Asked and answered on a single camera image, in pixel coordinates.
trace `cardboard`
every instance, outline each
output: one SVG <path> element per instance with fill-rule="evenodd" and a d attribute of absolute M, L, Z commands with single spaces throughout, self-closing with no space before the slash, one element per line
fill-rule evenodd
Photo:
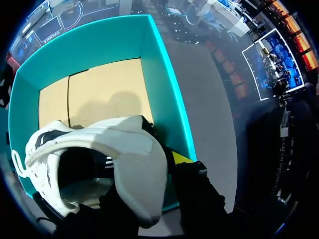
<path fill-rule="evenodd" d="M 68 100 L 71 127 L 132 115 L 143 115 L 153 122 L 140 58 L 70 76 Z"/>
<path fill-rule="evenodd" d="M 68 79 L 69 77 L 64 77 L 40 91 L 39 128 L 54 120 L 60 120 L 69 125 L 67 108 Z"/>

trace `teal box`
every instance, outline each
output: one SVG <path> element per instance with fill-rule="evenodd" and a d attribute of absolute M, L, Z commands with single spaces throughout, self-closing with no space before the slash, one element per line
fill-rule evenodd
<path fill-rule="evenodd" d="M 25 145 L 39 129 L 41 89 L 95 66 L 139 57 L 159 140 L 196 161 L 185 106 L 160 33 L 150 15 L 130 15 L 91 22 L 64 33 L 18 69 L 9 107 L 9 137 L 11 149 L 19 153 L 22 163 Z M 20 180 L 32 196 L 36 191 L 31 181 Z"/>

